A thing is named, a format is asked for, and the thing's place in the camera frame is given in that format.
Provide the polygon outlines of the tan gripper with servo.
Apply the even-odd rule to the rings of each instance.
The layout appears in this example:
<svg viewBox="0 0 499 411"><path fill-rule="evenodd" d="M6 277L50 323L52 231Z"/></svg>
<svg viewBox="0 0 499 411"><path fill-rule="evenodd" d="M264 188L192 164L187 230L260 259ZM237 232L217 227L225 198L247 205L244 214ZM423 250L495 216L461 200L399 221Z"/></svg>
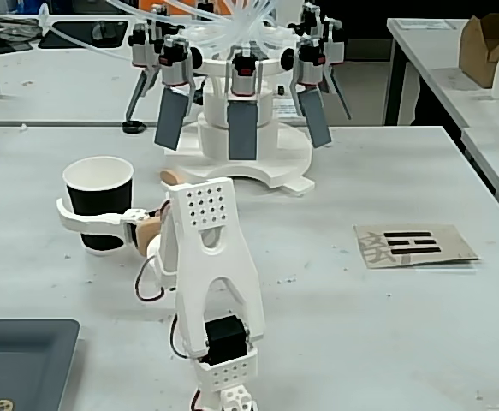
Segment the tan gripper with servo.
<svg viewBox="0 0 499 411"><path fill-rule="evenodd" d="M160 180L168 186L182 184L182 178L173 170L161 170ZM137 250L143 257L147 255L150 242L160 234L162 214L169 206L165 200L158 209L148 213L144 209L128 209L123 214L105 213L96 216L80 216L69 211L63 199L56 200L56 209L62 226L83 235L113 236L124 244L134 244L132 228L135 227Z"/></svg>

